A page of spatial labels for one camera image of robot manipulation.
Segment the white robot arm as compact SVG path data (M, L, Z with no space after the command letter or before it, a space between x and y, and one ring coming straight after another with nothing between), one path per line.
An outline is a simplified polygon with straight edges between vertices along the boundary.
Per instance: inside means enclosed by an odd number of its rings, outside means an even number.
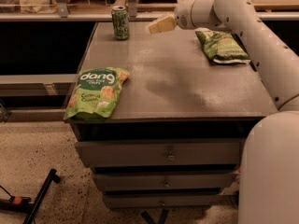
M179 0L148 26L226 27L237 35L278 109L250 131L241 159L238 224L299 224L299 57L259 18L251 0Z

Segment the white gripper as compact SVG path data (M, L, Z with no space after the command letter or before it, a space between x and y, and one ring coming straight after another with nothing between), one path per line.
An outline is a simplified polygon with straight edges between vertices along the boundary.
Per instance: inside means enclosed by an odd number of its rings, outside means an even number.
M151 22L148 26L151 34L173 31L177 25L181 29L194 29L192 22L192 7L195 0L177 0L174 9L174 16L171 14L163 15L159 19Z

